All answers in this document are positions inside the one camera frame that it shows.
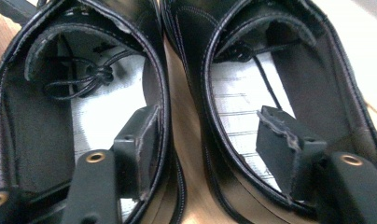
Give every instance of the white insole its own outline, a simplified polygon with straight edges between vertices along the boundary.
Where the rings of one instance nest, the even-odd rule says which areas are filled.
[[[281,107],[294,116],[271,54],[260,54],[258,59]],[[247,63],[214,63],[211,67],[211,80],[217,113],[234,149],[258,176],[280,190],[256,152],[259,123],[257,112],[263,105],[276,107],[256,63],[253,60]]]
[[[95,61],[103,64],[121,49],[105,52]],[[112,65],[114,80],[87,98],[72,100],[75,159],[94,149],[110,149],[113,140],[137,109],[146,106],[142,88],[145,58],[130,56]],[[136,206],[132,199],[121,199],[125,220]]]

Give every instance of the shoe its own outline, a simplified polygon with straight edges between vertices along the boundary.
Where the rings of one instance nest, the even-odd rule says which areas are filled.
[[[343,151],[377,169],[377,132],[340,39],[312,2],[161,0],[161,15],[200,117],[210,190],[237,222],[319,219],[313,197],[286,192],[295,176],[278,163],[290,158],[262,154],[267,131],[258,127],[284,124],[266,122],[270,106],[316,136],[294,138],[300,144],[319,142],[325,156]],[[273,135],[294,130],[282,126]]]
[[[181,221],[156,1],[50,1],[22,27],[0,62],[1,192],[20,223],[111,223],[85,195],[114,221]]]

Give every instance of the wooden floor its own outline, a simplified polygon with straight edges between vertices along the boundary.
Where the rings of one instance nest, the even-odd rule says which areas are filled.
[[[341,17],[339,20],[348,21],[353,20],[354,17],[356,17],[356,14],[350,15],[347,11],[346,5],[344,5],[349,4],[347,0],[341,0],[340,4],[336,4],[335,1],[315,2],[319,2],[319,4],[321,4],[321,7],[326,12],[330,12],[329,16],[331,17],[331,20],[333,22],[333,16],[337,19]],[[19,25],[14,24],[10,20],[0,16],[0,58],[3,54],[3,51],[7,47],[8,42],[11,40],[13,35],[19,31],[19,29]],[[188,207],[184,217],[184,223],[234,223],[234,221],[232,221],[214,202],[207,187],[203,173],[201,137],[198,116],[196,114],[192,98],[189,94],[189,88],[186,77],[184,75],[182,64],[177,59],[176,55],[172,52],[168,43],[166,43],[165,47],[167,49],[167,57],[169,60],[168,68],[171,84],[175,146],[182,161],[183,169],[188,183]],[[355,62],[361,63],[361,61],[363,61],[363,59],[359,58],[356,59]],[[351,62],[354,65],[354,69],[356,69],[355,62],[353,62],[352,59]],[[377,77],[367,78],[367,81],[370,84],[363,83],[365,89],[368,85],[370,85],[370,87],[371,85],[376,86],[376,78]],[[359,86],[361,86],[362,83],[360,82],[360,78],[358,79],[358,82]],[[363,94],[368,101],[370,114],[377,128],[377,92],[371,93],[372,89],[368,89],[368,91],[363,91]]]

